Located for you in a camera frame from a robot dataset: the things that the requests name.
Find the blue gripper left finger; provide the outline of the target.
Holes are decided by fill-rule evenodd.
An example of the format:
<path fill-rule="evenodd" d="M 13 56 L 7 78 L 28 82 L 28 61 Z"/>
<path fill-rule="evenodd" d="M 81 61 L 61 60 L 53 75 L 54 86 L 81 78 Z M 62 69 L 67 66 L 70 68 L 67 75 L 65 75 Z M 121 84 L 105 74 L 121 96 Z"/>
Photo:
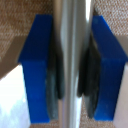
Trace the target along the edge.
<path fill-rule="evenodd" d="M 35 16 L 18 61 L 23 66 L 30 121 L 57 120 L 58 100 L 64 94 L 64 78 L 51 15 Z"/>

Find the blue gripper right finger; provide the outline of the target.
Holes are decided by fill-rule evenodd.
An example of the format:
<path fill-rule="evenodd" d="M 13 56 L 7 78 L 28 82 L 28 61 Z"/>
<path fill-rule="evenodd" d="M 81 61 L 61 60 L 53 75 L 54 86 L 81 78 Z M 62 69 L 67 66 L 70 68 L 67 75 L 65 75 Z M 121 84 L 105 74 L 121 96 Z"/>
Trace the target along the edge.
<path fill-rule="evenodd" d="M 84 94 L 88 116 L 112 121 L 128 56 L 102 16 L 92 20 L 92 36 L 80 67 L 78 95 Z"/>

